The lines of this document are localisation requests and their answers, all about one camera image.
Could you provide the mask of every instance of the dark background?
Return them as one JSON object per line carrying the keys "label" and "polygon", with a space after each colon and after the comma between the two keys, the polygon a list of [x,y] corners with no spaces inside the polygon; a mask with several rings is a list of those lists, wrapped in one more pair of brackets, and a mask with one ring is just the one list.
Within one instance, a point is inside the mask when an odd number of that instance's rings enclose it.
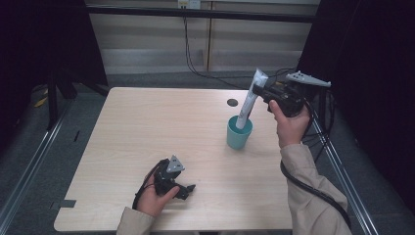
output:
{"label": "dark background", "polygon": [[51,71],[107,84],[101,54],[86,12],[46,6],[85,6],[83,0],[17,0],[0,7],[0,150],[6,147],[32,89],[46,84]]}
{"label": "dark background", "polygon": [[332,81],[360,147],[415,212],[413,1],[322,0],[298,69]]}

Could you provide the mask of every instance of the metal frame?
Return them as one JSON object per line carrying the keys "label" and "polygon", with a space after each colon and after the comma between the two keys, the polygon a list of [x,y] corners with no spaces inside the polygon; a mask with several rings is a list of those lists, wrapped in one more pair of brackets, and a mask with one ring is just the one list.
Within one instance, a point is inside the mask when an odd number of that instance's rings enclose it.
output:
{"label": "metal frame", "polygon": [[249,12],[230,12],[215,10],[194,10],[194,9],[173,9],[173,8],[139,8],[139,7],[120,7],[110,5],[37,5],[51,10],[72,11],[89,14],[109,14],[109,15],[130,15],[130,16],[153,16],[153,17],[186,17],[186,18],[205,18],[205,19],[227,19],[227,20],[247,20],[262,22],[285,22],[285,23],[308,23],[314,22],[314,16],[306,15],[281,15],[263,14]]}
{"label": "metal frame", "polygon": [[363,201],[361,200],[356,189],[354,188],[353,183],[350,180],[350,177],[348,177],[346,168],[343,165],[338,153],[336,152],[335,147],[333,146],[330,139],[323,134],[323,129],[317,120],[318,118],[315,118],[312,124],[317,133],[319,133],[320,141],[322,143],[326,143],[326,146],[324,147],[326,154],[329,157],[330,163],[332,164],[332,167],[338,176],[343,189],[345,190],[348,203],[356,214],[357,220],[359,221],[365,234],[378,235],[379,232],[376,229],[372,216],[364,206]]}
{"label": "metal frame", "polygon": [[30,163],[25,169],[21,179],[14,188],[12,194],[9,196],[5,205],[0,211],[0,235],[6,234],[10,224],[12,223],[15,214],[17,213],[19,206],[21,205],[24,196],[27,193],[28,188],[30,187],[31,182],[33,181],[37,171],[42,166],[42,163],[45,159],[45,156],[48,154],[50,147],[55,141],[56,136],[58,135],[59,130],[61,129],[64,117],[69,112],[69,109],[72,105],[72,100],[64,106],[61,116],[57,119],[56,124],[50,130],[46,131],[42,142],[31,158]]}

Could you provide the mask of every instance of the sleeve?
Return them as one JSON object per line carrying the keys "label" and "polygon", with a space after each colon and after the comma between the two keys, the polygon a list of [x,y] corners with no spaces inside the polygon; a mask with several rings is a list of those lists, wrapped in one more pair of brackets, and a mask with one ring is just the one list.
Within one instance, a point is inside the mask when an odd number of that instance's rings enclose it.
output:
{"label": "sleeve", "polygon": [[116,235],[148,235],[155,218],[130,208],[125,208]]}
{"label": "sleeve", "polygon": [[[289,145],[281,150],[287,171],[303,183],[330,195],[345,210],[347,198],[326,177],[317,172],[307,146]],[[320,198],[300,189],[290,180],[288,204],[293,220],[293,234],[351,234],[341,214]]]}

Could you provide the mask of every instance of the teal cup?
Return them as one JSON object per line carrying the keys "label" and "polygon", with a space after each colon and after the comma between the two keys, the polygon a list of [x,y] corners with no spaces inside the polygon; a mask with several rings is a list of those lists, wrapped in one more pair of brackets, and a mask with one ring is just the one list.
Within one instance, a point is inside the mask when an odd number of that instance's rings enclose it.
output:
{"label": "teal cup", "polygon": [[236,127],[236,120],[238,116],[233,116],[228,121],[228,132],[226,136],[226,142],[234,150],[244,148],[247,143],[248,137],[250,137],[253,131],[253,123],[248,119],[245,127],[240,129]]}

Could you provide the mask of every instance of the cable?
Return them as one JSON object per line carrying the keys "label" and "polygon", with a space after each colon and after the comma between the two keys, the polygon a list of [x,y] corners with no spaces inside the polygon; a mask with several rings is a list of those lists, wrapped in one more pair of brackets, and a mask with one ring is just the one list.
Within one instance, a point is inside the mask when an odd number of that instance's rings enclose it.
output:
{"label": "cable", "polygon": [[138,200],[140,199],[140,197],[141,197],[141,195],[143,194],[144,190],[146,190],[146,188],[150,186],[150,185],[147,185],[147,186],[146,186],[147,181],[149,181],[150,177],[151,177],[151,176],[155,173],[156,169],[157,169],[160,165],[162,165],[165,161],[168,161],[168,160],[161,160],[161,161],[159,161],[159,163],[158,163],[158,164],[156,164],[156,165],[152,168],[152,170],[150,170],[149,174],[147,174],[146,178],[145,178],[145,179],[144,179],[144,181],[143,181],[143,184],[141,185],[141,187],[140,187],[140,189],[138,190],[138,192],[135,194],[135,198],[134,198],[134,201],[133,201],[133,203],[132,203],[132,208],[133,208],[134,210],[137,210],[137,203],[138,203]]}
{"label": "cable", "polygon": [[317,196],[318,198],[322,199],[323,201],[325,201],[326,203],[330,204],[332,207],[334,207],[343,217],[343,219],[345,220],[348,228],[351,229],[351,222],[350,222],[350,217],[347,214],[347,211],[345,211],[345,209],[342,208],[342,206],[340,206],[340,204],[338,202],[336,202],[332,197],[330,197],[329,195],[321,192],[318,189],[315,189],[303,182],[301,182],[300,180],[296,179],[295,177],[293,177],[285,168],[283,162],[280,163],[280,168],[281,171],[283,172],[283,174],[294,184],[296,184],[297,186],[299,186],[299,188],[307,191],[308,193]]}
{"label": "cable", "polygon": [[[187,18],[186,17],[183,18],[183,23],[184,23],[185,43],[186,43],[186,64],[187,64],[187,67],[189,68],[189,70],[197,76],[204,77],[204,78],[209,78],[209,79],[216,79],[216,80],[221,81],[221,82],[223,82],[223,83],[225,83],[229,86],[232,86],[232,87],[235,87],[235,88],[238,88],[238,89],[241,89],[241,90],[248,90],[249,87],[248,88],[241,87],[241,86],[232,84],[232,83],[230,83],[228,81],[225,81],[225,80],[222,80],[222,79],[226,79],[226,78],[251,78],[252,76],[212,76],[212,75],[201,74],[195,69],[195,67],[193,65],[193,62],[192,62],[192,58],[190,56],[190,46],[189,46],[189,37],[188,37]],[[282,75],[282,74],[284,74],[288,71],[294,70],[294,69],[295,68],[278,69],[275,72],[275,75],[271,75],[269,77],[275,77],[275,80],[276,80],[278,75]]]}
{"label": "cable", "polygon": [[[333,99],[333,95],[331,94],[331,92],[329,92],[329,112],[330,112],[330,122],[329,122],[329,127],[324,128],[325,130],[319,133],[313,133],[313,134],[308,134],[306,135],[307,137],[310,136],[322,136],[323,138],[320,138],[320,140],[323,142],[323,145],[321,146],[321,149],[319,150],[318,154],[314,157],[314,162],[317,163],[318,159],[320,158],[321,154],[323,153],[324,148],[327,146],[328,144],[328,140],[330,138],[330,132],[333,128],[334,125],[334,120],[335,120],[335,112],[336,112],[336,104],[334,102]],[[316,117],[316,120],[321,124],[326,126],[326,123],[321,123],[320,119],[318,117]],[[313,145],[309,146],[309,148],[314,147],[317,143],[314,143]]]}

